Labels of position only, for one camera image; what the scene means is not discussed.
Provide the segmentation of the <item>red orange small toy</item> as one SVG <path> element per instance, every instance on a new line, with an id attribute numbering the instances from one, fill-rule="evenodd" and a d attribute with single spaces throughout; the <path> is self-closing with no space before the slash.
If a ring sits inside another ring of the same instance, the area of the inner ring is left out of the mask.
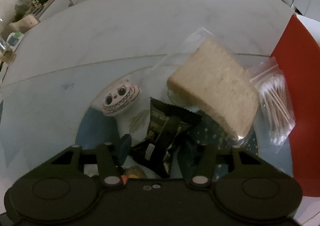
<path id="1" fill-rule="evenodd" d="M 139 166 L 131 166 L 124 170 L 121 176 L 123 184 L 125 185 L 129 179 L 146 179 L 145 172 Z"/>

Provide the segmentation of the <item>black snack packet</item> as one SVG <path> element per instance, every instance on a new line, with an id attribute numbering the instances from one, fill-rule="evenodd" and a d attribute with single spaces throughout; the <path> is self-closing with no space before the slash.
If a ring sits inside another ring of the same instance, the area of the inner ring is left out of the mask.
<path id="1" fill-rule="evenodd" d="M 176 150 L 200 121 L 194 112 L 151 98 L 146 137 L 131 148 L 130 157 L 160 178 L 169 178 Z"/>

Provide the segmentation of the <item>monster face plush pouch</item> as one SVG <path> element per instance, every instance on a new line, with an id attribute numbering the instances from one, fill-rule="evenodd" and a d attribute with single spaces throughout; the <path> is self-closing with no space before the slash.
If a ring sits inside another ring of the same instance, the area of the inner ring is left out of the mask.
<path id="1" fill-rule="evenodd" d="M 122 80 L 108 88 L 101 110 L 106 116 L 118 115 L 129 109 L 138 100 L 140 93 L 141 88 L 138 85 Z"/>

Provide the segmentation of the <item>bagged bread slice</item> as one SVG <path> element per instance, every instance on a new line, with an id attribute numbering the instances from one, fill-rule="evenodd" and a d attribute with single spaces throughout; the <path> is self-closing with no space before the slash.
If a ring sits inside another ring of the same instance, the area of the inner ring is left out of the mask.
<path id="1" fill-rule="evenodd" d="M 259 107 L 258 93 L 235 54 L 198 28 L 150 70 L 171 65 L 166 84 L 173 99 L 199 108 L 236 143 L 244 140 Z"/>

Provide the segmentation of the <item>bag of cotton swabs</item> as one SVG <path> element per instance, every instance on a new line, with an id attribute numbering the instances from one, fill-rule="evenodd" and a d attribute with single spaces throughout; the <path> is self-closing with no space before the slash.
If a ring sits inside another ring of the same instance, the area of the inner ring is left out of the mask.
<path id="1" fill-rule="evenodd" d="M 250 82 L 259 94 L 271 145 L 278 153 L 296 125 L 289 88 L 276 58 L 248 69 Z"/>

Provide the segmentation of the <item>blue round placemat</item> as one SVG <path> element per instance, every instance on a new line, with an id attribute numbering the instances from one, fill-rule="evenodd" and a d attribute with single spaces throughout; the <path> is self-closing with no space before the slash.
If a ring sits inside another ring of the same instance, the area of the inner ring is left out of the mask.
<path id="1" fill-rule="evenodd" d="M 190 112 L 151 99 L 148 109 L 132 115 L 137 106 L 133 102 L 90 106 L 76 135 L 76 143 L 83 149 L 110 143 L 116 171 L 125 178 L 167 179 L 175 155 L 182 176 L 191 177 L 203 154 L 202 146 L 207 144 L 220 150 L 244 146 L 258 153 L 253 128 L 240 142 L 233 142 L 221 126 L 201 110 Z"/>

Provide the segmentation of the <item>red cardboard box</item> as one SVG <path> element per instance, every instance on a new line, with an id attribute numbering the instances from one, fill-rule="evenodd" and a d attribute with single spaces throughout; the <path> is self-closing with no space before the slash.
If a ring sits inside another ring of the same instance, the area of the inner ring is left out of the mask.
<path id="1" fill-rule="evenodd" d="M 285 75 L 295 112 L 289 135 L 293 177 L 303 195 L 319 197 L 319 45 L 293 15 L 271 55 Z"/>

